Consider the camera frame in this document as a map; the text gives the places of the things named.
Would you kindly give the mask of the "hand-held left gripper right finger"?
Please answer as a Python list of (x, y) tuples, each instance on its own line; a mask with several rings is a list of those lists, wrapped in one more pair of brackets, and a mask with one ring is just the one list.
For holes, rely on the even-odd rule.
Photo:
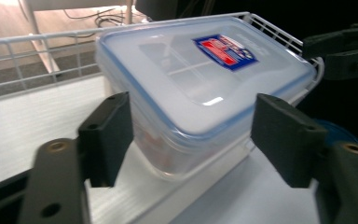
[(251, 138), (288, 186), (317, 182), (321, 224), (358, 224), (358, 143), (263, 93), (256, 96)]

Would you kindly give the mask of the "white wire shelf rack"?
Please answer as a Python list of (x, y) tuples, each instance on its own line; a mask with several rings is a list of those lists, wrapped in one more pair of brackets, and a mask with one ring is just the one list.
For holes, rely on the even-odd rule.
[[(77, 127), (109, 95), (101, 73), (0, 96), (0, 224), (19, 224), (37, 150), (58, 138), (75, 139)], [(270, 173), (255, 146), (244, 142), (185, 180), (170, 181), (129, 147), (112, 188), (90, 187), (90, 224), (170, 224), (237, 165)]]

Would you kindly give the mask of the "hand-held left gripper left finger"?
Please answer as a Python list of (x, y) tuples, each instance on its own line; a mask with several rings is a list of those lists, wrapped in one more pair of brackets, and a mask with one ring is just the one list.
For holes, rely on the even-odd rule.
[(43, 144), (34, 158), (19, 224), (90, 224), (85, 182), (112, 188), (133, 139), (130, 95), (103, 100), (79, 125), (77, 138)]

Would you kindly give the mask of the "white desk frame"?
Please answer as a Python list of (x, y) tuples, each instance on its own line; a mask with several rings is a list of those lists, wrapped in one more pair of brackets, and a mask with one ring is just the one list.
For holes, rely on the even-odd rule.
[[(32, 32), (30, 35), (40, 35), (34, 13), (36, 11), (80, 9), (91, 7), (125, 6), (125, 17), (122, 23), (132, 24), (132, 6), (136, 0), (18, 0), (22, 12), (30, 23)], [(48, 52), (47, 40), (33, 40), (34, 48), (38, 51), (39, 58), (49, 73), (59, 72), (52, 55)]]

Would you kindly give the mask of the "clear rectangular food container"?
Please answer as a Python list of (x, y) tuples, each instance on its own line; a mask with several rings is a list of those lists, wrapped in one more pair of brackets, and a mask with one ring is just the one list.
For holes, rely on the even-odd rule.
[(130, 95), (135, 143), (171, 179), (244, 144), (257, 94), (292, 100), (317, 76), (309, 62), (233, 16), (105, 32), (95, 60), (113, 90)]

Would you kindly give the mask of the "black monitor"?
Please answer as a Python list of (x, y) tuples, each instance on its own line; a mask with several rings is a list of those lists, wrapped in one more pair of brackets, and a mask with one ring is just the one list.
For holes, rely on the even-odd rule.
[(181, 14), (179, 0), (136, 0), (135, 8), (153, 21), (173, 20)]

